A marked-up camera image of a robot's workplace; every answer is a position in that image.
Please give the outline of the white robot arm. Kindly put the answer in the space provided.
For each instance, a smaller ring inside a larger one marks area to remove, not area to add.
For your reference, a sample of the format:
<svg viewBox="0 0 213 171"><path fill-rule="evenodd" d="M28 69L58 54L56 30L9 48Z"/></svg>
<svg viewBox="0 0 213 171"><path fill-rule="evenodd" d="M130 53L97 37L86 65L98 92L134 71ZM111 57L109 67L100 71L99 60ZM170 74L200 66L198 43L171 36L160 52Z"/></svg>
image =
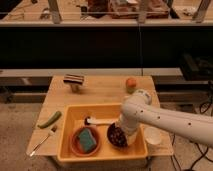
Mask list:
<svg viewBox="0 0 213 171"><path fill-rule="evenodd" d="M151 95L143 89L124 100L119 122L125 133L132 135L144 123L213 148L213 117L162 109L151 102Z"/></svg>

